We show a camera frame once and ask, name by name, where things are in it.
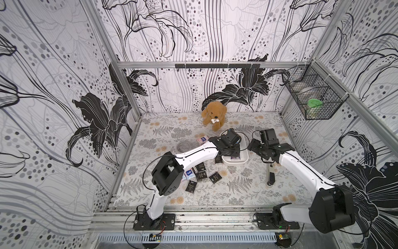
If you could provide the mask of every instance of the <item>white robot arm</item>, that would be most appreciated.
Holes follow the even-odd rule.
[[[261,158],[280,163],[290,170],[314,197],[312,205],[280,204],[274,207],[276,224],[304,222],[314,225],[320,232],[327,233],[355,222],[352,193],[335,183],[306,163],[289,144],[279,144],[273,129],[260,131],[261,141],[253,139],[248,149]],[[239,156],[240,136],[229,129],[226,135],[212,137],[205,144],[182,154],[163,157],[152,171],[155,194],[151,204],[146,206],[144,219],[146,227],[156,228],[163,214],[167,196],[179,186],[183,173],[217,155]]]

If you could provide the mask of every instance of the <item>table surface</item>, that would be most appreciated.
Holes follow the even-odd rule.
[[[145,167],[167,151],[176,154],[176,145],[187,141],[191,149],[199,146],[197,138],[218,136],[220,132],[234,128],[252,139],[255,130],[275,129],[281,143],[290,143],[280,115],[276,112],[231,112],[226,115],[224,126],[217,132],[211,124],[204,126],[200,113],[147,113],[142,123],[117,192],[114,207],[147,204],[152,191],[142,184]],[[150,173],[155,162],[145,173],[144,181],[154,188]],[[204,162],[207,176],[218,172],[222,179],[213,184],[210,179],[199,181],[195,192],[185,191],[188,181],[169,195],[167,206],[255,206],[276,205],[285,202],[311,204],[312,197],[301,182],[285,167],[275,164],[275,184],[266,183],[266,164],[249,151],[249,161],[240,167],[216,165],[213,160]]]

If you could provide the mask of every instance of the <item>white bowl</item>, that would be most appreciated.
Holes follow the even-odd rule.
[[[235,131],[242,138],[240,141],[240,149],[244,149],[247,147],[246,144],[246,136],[240,133],[239,131]],[[231,160],[231,157],[222,156],[222,162],[227,166],[242,166],[249,160],[248,150],[245,149],[240,152],[240,160]]]

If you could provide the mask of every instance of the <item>black wire basket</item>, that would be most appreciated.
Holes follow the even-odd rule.
[[[285,83],[293,99],[296,101],[306,120],[328,120],[344,103],[327,82],[311,67],[306,66],[304,74],[303,67],[290,69],[290,74],[296,72],[301,78],[296,77]]]

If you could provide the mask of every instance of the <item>brown plush dog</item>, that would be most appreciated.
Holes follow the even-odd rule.
[[[224,125],[226,106],[219,101],[210,102],[202,112],[204,125],[213,123],[213,131],[218,131]]]

